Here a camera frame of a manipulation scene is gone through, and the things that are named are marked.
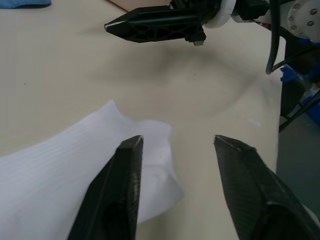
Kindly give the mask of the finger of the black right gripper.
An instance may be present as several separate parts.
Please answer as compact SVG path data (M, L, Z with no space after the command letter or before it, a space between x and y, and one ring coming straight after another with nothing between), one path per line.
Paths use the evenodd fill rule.
M165 21L200 22L197 11L192 8L171 9L168 6L139 7L105 24L106 27L124 22L160 23Z
M203 28L199 24L145 25L130 22L106 24L105 31L123 40L135 43L162 42L184 39L189 43L203 41Z

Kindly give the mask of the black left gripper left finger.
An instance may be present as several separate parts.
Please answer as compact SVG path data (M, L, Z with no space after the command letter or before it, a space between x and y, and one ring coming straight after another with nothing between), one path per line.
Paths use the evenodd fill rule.
M143 137L124 140L89 185L70 240L133 240L140 202Z

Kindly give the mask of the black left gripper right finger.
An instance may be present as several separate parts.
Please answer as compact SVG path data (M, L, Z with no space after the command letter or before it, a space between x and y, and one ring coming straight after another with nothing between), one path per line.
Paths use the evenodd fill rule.
M320 223L248 144L216 135L224 197L240 240L318 240Z

